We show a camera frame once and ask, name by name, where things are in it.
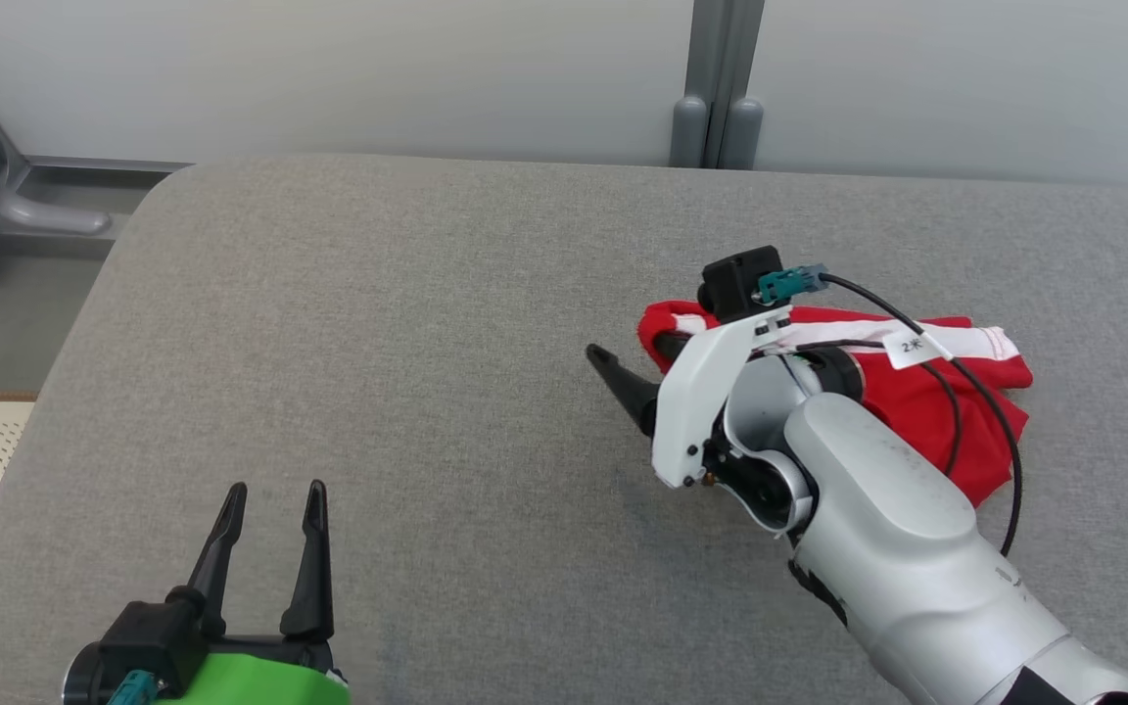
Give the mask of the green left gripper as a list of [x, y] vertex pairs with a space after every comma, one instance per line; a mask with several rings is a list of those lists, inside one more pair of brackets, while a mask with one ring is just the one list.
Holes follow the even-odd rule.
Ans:
[[349, 682], [331, 643], [333, 585], [331, 522], [325, 483], [310, 482], [302, 534], [305, 549], [290, 606], [279, 620], [282, 636], [224, 636], [222, 607], [231, 553], [243, 532], [245, 482], [224, 495], [188, 581], [203, 598], [200, 619], [208, 655], [182, 695], [162, 691], [153, 705], [350, 705]]

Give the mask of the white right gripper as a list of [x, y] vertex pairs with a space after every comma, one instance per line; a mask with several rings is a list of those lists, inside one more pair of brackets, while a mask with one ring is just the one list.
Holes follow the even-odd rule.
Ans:
[[656, 352], [676, 356], [661, 385], [622, 364], [600, 345], [587, 345], [587, 361], [643, 437], [652, 437], [652, 468], [671, 488], [704, 474], [703, 446], [752, 352], [774, 347], [791, 306], [764, 309], [715, 327], [656, 335]]

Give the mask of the red basketball jersey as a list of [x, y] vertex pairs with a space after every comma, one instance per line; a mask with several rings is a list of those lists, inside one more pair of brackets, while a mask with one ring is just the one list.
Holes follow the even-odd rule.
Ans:
[[[792, 347], [821, 341], [860, 340], [880, 343], [895, 331], [892, 318], [818, 306], [797, 306], [788, 315]], [[1028, 415], [1004, 399], [1006, 390], [1026, 389], [1033, 374], [1024, 356], [1002, 327], [975, 327], [971, 318], [948, 316], [926, 318], [923, 331], [938, 341], [953, 356], [997, 396], [1012, 432], [1021, 437]], [[1001, 423], [971, 384], [949, 362], [936, 358], [932, 367], [952, 387], [963, 431], [957, 433], [952, 402], [943, 384], [923, 367], [897, 370], [885, 352], [847, 349], [858, 362], [863, 378], [863, 405], [889, 425], [938, 470], [948, 470], [954, 485], [979, 506], [1011, 477], [1011, 452]]]

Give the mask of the grey fabric sofa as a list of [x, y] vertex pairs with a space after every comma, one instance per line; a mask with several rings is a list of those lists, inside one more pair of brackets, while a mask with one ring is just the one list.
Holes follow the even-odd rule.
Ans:
[[1, 482], [0, 705], [58, 705], [237, 481], [224, 620], [276, 633], [312, 479], [356, 702], [904, 705], [584, 356], [654, 374], [646, 305], [761, 245], [1014, 340], [1010, 559], [1128, 669], [1128, 190], [305, 155], [176, 171], [117, 237]]

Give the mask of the grey partition post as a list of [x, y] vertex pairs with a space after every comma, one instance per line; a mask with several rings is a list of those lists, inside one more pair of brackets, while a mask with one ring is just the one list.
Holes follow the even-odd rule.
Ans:
[[682, 97], [675, 103], [670, 166], [755, 169], [764, 106], [749, 74], [766, 0], [693, 0]]

